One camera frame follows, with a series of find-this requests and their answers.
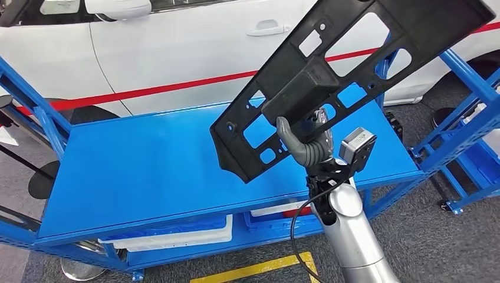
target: black plastic panel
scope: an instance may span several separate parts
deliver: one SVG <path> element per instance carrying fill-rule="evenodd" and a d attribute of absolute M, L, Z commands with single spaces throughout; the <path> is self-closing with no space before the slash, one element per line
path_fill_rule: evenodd
<path fill-rule="evenodd" d="M 325 53 L 369 12 L 389 28 L 390 39 L 340 77 L 325 61 Z M 494 18 L 480 0 L 318 0 L 210 127 L 221 168 L 247 183 L 288 156 L 276 134 L 256 149 L 249 145 L 243 131 L 259 115 L 271 124 L 278 116 L 286 117 L 294 133 L 303 142 L 310 141 Z M 299 46 L 313 30 L 320 35 L 321 44 L 306 57 Z M 374 72 L 377 63 L 400 48 L 412 56 L 410 65 L 388 80 L 379 78 Z M 352 83 L 367 95 L 345 107 L 337 96 Z M 258 90 L 266 99 L 256 108 L 248 100 Z M 297 122 L 325 103 L 335 108 L 335 117 L 314 132 L 303 133 Z M 259 157 L 266 149 L 276 154 L 268 164 Z"/>

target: black cable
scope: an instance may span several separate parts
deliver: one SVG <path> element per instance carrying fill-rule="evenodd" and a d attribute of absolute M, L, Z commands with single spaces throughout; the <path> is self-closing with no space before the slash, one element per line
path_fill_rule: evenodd
<path fill-rule="evenodd" d="M 43 171 L 42 169 L 36 167 L 35 165 L 31 164 L 29 161 L 26 159 L 22 158 L 21 156 L 15 154 L 14 152 L 10 151 L 8 148 L 0 144 L 0 152 L 5 153 L 8 155 L 10 158 L 16 160 L 20 164 L 23 164 L 24 166 L 30 168 L 31 170 L 37 172 L 41 176 L 47 178 L 47 180 L 54 180 L 54 176 L 49 175 L 47 172 Z"/>
<path fill-rule="evenodd" d="M 316 279 L 320 283 L 324 283 L 324 281 L 321 280 L 321 278 L 316 273 L 314 273 L 314 271 L 310 270 L 309 267 L 307 267 L 305 262 L 300 257 L 300 254 L 299 254 L 298 249 L 297 249 L 297 244 L 295 243 L 295 236 L 294 236 L 295 222 L 297 221 L 297 217 L 300 214 L 300 212 L 303 210 L 304 207 L 306 207 L 307 205 L 309 205 L 311 202 L 315 201 L 316 199 L 331 193 L 331 191 L 338 188 L 340 185 L 342 185 L 344 182 L 346 182 L 348 180 L 349 180 L 349 178 L 342 180 L 342 181 L 336 183 L 335 185 L 333 185 L 328 190 L 326 190 L 326 191 L 320 193 L 319 195 L 312 197 L 310 200 L 306 201 L 303 205 L 301 205 L 297 209 L 297 212 L 295 213 L 294 217 L 292 218 L 292 224 L 290 226 L 290 240 L 292 240 L 292 248 L 294 250 L 294 254 L 297 257 L 297 260 L 300 263 L 300 265 L 302 265 L 302 267 L 307 271 L 307 273 L 309 273 L 312 277 L 314 277 L 314 279 Z"/>

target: black pole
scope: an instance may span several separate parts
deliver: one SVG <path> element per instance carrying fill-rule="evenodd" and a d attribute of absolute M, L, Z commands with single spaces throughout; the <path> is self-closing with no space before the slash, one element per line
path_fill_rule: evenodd
<path fill-rule="evenodd" d="M 27 161 L 26 159 L 22 158 L 21 156 L 15 154 L 14 152 L 10 151 L 9 149 L 7 149 L 5 146 L 3 146 L 1 144 L 0 144 L 0 151 L 7 154 L 8 156 L 15 159 L 17 162 L 23 164 L 24 166 L 30 168 L 31 170 L 37 172 L 38 174 L 46 177 L 48 180 L 54 180 L 54 177 L 50 176 L 49 174 L 44 172 L 42 169 L 31 164 L 29 161 Z"/>

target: car door handle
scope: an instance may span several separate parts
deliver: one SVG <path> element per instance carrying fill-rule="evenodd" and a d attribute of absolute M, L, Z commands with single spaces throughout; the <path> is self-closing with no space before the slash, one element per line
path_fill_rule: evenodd
<path fill-rule="evenodd" d="M 256 28 L 247 31 L 250 37 L 263 37 L 264 35 L 284 34 L 290 31 L 289 25 L 278 24 L 274 19 L 266 19 L 257 23 Z"/>

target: robotic arm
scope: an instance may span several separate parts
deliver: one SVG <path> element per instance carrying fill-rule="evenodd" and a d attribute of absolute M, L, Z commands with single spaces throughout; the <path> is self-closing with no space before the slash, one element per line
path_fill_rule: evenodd
<path fill-rule="evenodd" d="M 318 127 L 328 118 L 323 108 L 304 122 L 304 127 Z M 337 255 L 344 279 L 350 282 L 399 282 L 371 229 L 363 211 L 363 204 L 354 187 L 353 174 L 364 168 L 373 148 L 376 136 L 363 128 L 357 128 L 342 141 L 341 160 L 332 157 L 333 141 L 330 130 L 310 143 L 301 143 L 290 129 L 287 119 L 277 118 L 277 132 L 292 157 L 306 167 L 310 200 L 298 210 L 291 225 L 293 227 L 300 210 L 312 202 L 311 208 L 320 220 L 328 243 Z M 299 255 L 302 266 L 318 281 Z"/>

